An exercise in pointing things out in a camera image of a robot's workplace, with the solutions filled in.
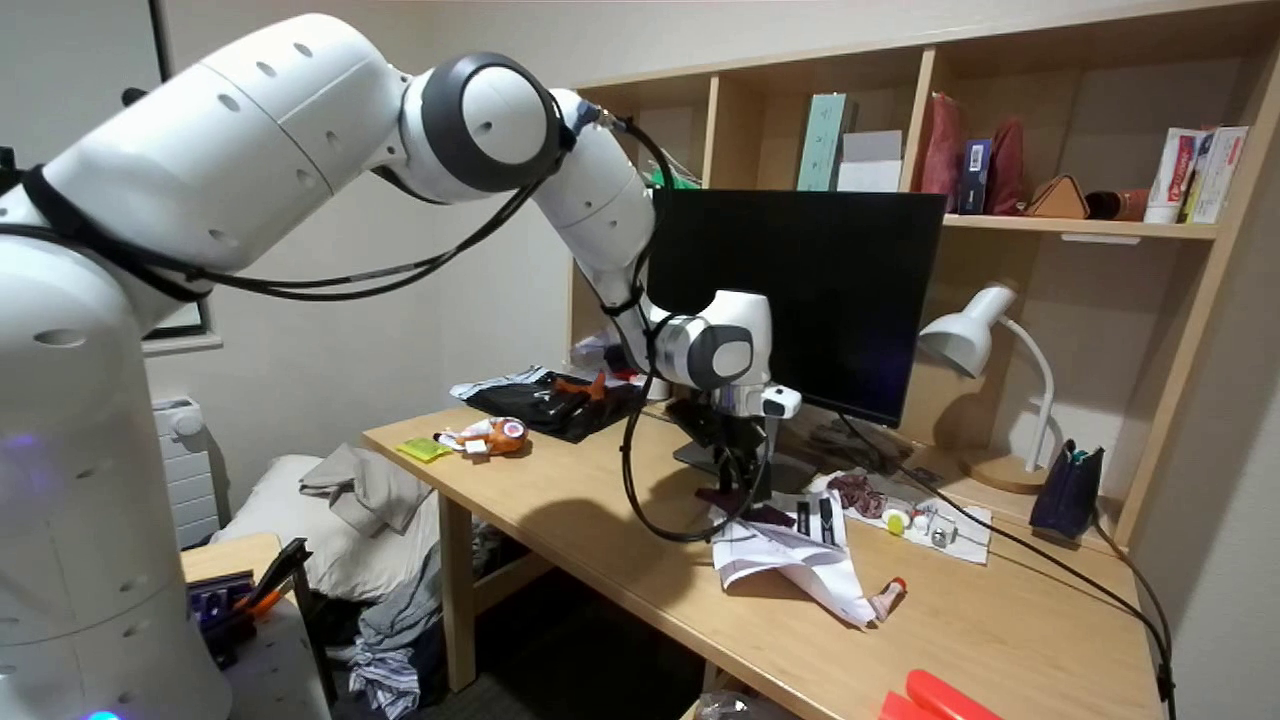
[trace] black cable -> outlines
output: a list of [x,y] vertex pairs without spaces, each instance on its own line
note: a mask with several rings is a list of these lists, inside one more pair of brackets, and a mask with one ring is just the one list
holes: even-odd
[[636,402],[636,408],[628,411],[626,446],[621,446],[628,505],[634,505],[634,514],[642,518],[642,523],[645,523],[652,537],[672,542],[672,545],[703,545],[703,542],[721,537],[727,523],[737,523],[737,519],[751,510],[757,494],[764,489],[769,463],[757,463],[751,489],[748,489],[748,494],[740,495],[740,505],[727,510],[718,523],[710,523],[710,530],[701,530],[701,531],[672,531],[672,530],[652,523],[650,514],[642,510],[636,478],[634,478],[634,463],[636,463],[636,460],[634,460],[636,426],[642,426],[650,387],[652,387],[652,373],[645,375],[642,402]]
[[[672,166],[669,166],[669,154],[665,154],[636,122],[615,122],[615,115],[610,115],[606,109],[596,109],[596,115],[610,122],[610,125],[615,125],[621,133],[628,133],[628,135],[636,135],[636,142],[645,145],[645,154],[650,154],[650,158],[657,162],[657,167],[659,167],[659,189],[657,189],[659,212],[669,212],[669,207],[672,207],[669,193],[676,193],[676,171],[672,171]],[[650,235],[650,243],[645,243],[645,250],[636,254],[636,260],[634,260],[634,287],[628,287],[634,297],[645,291],[642,271],[645,271],[645,263],[650,263],[650,250],[652,250],[652,235]],[[757,460],[751,489],[740,495],[740,505],[727,510],[724,519],[718,519],[718,523],[710,523],[710,530],[701,530],[701,531],[659,530],[659,523],[652,523],[652,518],[642,510],[636,468],[634,468],[636,456],[634,456],[634,449],[636,449],[636,426],[642,426],[642,411],[645,411],[645,395],[650,395],[650,387],[652,387],[652,380],[657,380],[657,332],[659,332],[669,319],[672,319],[672,318],[665,318],[657,328],[645,323],[645,342],[650,342],[650,345],[645,345],[645,360],[650,360],[650,373],[645,373],[642,402],[636,402],[636,408],[628,411],[628,426],[626,426],[621,468],[626,468],[628,505],[634,505],[634,514],[642,518],[642,523],[645,523],[652,537],[672,542],[672,545],[703,545],[703,542],[721,537],[727,523],[737,523],[737,519],[751,510],[751,499],[760,495],[760,489],[764,489],[764,480],[769,480],[769,463]]]
[[894,456],[866,428],[858,428],[846,411],[842,411],[842,426],[847,437],[858,437],[869,449],[869,456],[875,460],[875,471],[894,471]]
[[1156,608],[1161,633],[1166,633],[1166,648],[1161,648],[1161,669],[1156,669],[1156,689],[1170,705],[1170,716],[1175,720],[1175,680],[1171,680],[1171,625],[1166,618],[1166,603],[1156,596],[1156,589],[1148,584],[1148,576],[1136,569],[1136,559],[1118,545],[1118,537],[1102,523],[1102,514],[1093,514],[1093,531],[1129,564],[1129,574],[1142,580],[1148,603]]
[[1175,720],[1171,638],[1170,638],[1166,612],[1161,612],[1161,630],[1156,630],[1148,612],[1142,612],[1131,599],[1124,599],[1124,596],[1111,594],[1110,584],[1076,574],[1074,564],[1047,556],[1043,547],[1036,547],[1036,545],[1019,542],[1019,537],[1013,537],[1013,531],[1005,531],[1005,530],[973,518],[969,510],[961,510],[948,494],[934,489],[929,471],[920,471],[920,468],[900,468],[898,478],[909,478],[914,485],[920,485],[929,495],[935,495],[935,499],[944,499],[948,510],[956,510],[956,514],[961,514],[965,519],[973,519],[976,530],[987,530],[993,537],[1005,537],[1010,545],[1039,556],[1043,564],[1069,574],[1074,580],[1089,584],[1093,594],[1102,594],[1102,596],[1110,596],[1118,608],[1124,608],[1131,620],[1142,620],[1146,633],[1148,633],[1152,645],[1156,645],[1156,655],[1161,655],[1161,659],[1156,659],[1161,702],[1166,702],[1170,716]]
[[165,6],[160,0],[149,0],[149,21],[151,21],[156,71],[160,71],[160,85],[165,85],[171,76],[171,54],[169,54]]
[[[192,281],[215,281],[240,291],[260,291],[260,297],[280,297],[280,299],[363,299],[363,297],[384,297],[398,287],[407,287],[432,271],[442,271],[443,263],[453,263],[459,254],[476,250],[480,241],[488,241],[498,227],[503,227],[525,205],[528,195],[543,183],[549,175],[540,175],[538,183],[513,193],[471,235],[466,235],[458,250],[426,257],[426,260],[407,260],[407,263],[387,263],[387,267],[371,267],[371,271],[352,271],[352,277],[320,277],[320,281],[271,281],[271,277],[226,277],[226,271],[209,271],[209,267],[179,267]],[[316,287],[342,287],[342,286],[369,286],[369,281],[384,281],[398,277],[387,286],[375,287],[352,287],[352,291],[316,291]]]

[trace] pen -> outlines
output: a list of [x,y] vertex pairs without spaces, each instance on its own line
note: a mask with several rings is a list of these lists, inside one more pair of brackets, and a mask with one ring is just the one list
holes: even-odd
[[807,505],[798,505],[798,531],[807,537]]
[[821,518],[825,545],[836,545],[831,499],[821,499],[815,518]]

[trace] floor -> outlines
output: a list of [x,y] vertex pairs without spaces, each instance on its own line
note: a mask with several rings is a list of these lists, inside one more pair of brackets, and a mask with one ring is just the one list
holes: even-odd
[[[549,574],[503,599],[476,630],[480,680],[443,691],[442,639],[417,655],[430,677],[426,707],[414,720],[672,720],[701,691],[703,663],[626,618],[565,574]],[[336,720],[371,720],[358,702]]]

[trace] desk leg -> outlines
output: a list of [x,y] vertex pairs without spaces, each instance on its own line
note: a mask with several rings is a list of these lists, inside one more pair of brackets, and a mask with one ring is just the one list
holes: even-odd
[[471,574],[471,514],[442,494],[442,576],[443,576],[443,655],[447,689],[476,680],[476,574]]

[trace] red object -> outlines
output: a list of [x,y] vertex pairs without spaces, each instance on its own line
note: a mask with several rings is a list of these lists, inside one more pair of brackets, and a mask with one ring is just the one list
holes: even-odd
[[1028,167],[1026,167],[1026,122],[1005,122],[998,127],[998,158],[993,158],[993,218],[1026,218],[1028,212]]
[[880,705],[880,720],[1000,720],[981,702],[965,696],[956,685],[914,669],[909,696],[889,691]]
[[961,175],[961,106],[944,94],[929,98],[920,193],[956,195]]

